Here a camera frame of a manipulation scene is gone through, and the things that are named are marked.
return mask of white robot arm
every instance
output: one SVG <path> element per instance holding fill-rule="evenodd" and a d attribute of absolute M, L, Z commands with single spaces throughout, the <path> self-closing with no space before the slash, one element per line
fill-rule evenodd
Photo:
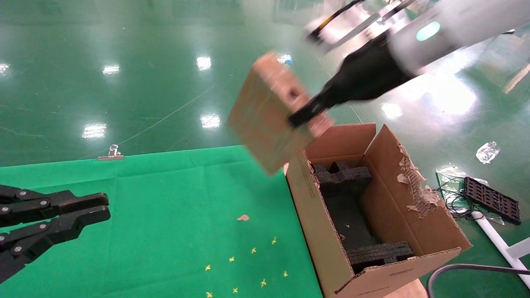
<path fill-rule="evenodd" d="M 309 25 L 308 40 L 330 51 L 413 2 L 405 0 L 383 10 L 337 38 L 340 30 L 334 28 L 333 19 L 360 1 L 354 0 L 324 21 Z M 399 31 L 390 28 L 349 54 L 322 91 L 289 121 L 298 127 L 336 104 L 376 99 L 420 75 L 426 65 L 447 54 L 529 22 L 530 0 L 441 0 Z"/>

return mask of open cardboard box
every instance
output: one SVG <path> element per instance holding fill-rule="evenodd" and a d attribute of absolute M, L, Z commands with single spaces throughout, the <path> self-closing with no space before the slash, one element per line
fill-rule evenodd
<path fill-rule="evenodd" d="M 352 271 L 310 166 L 341 160 L 370 170 L 359 203 L 378 239 L 407 241 L 416 257 Z M 375 124 L 332 126 L 291 159 L 286 176 L 326 298 L 384 297 L 471 247 L 386 125 L 377 136 Z"/>

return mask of metal clip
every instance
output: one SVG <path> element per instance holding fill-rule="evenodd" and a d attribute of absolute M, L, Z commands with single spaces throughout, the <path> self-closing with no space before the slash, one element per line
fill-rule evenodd
<path fill-rule="evenodd" d="M 123 155 L 118 151 L 118 145 L 112 144 L 109 148 L 109 154 L 107 156 L 100 156 L 98 160 L 122 160 Z"/>

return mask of cardboard box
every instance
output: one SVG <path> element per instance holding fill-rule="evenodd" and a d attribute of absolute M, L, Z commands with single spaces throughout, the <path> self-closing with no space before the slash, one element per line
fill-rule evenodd
<path fill-rule="evenodd" d="M 340 160 L 370 170 L 359 200 L 379 240 L 407 241 L 416 257 L 352 271 L 310 166 Z M 326 298 L 382 298 L 471 247 L 442 199 L 422 189 L 424 178 L 386 125 L 377 136 L 375 124 L 329 128 L 291 159 L 286 176 Z"/>
<path fill-rule="evenodd" d="M 333 125 L 322 113 L 293 129 L 287 118 L 309 101 L 290 68 L 268 53 L 252 65 L 226 123 L 273 174 Z"/>

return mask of teal light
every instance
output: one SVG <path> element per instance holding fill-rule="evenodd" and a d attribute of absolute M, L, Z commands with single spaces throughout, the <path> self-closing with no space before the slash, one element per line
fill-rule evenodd
<path fill-rule="evenodd" d="M 425 41 L 436 33 L 438 33 L 438 31 L 440 31 L 440 23 L 432 22 L 427 26 L 421 28 L 418 33 L 416 33 L 416 39 L 418 41 Z"/>

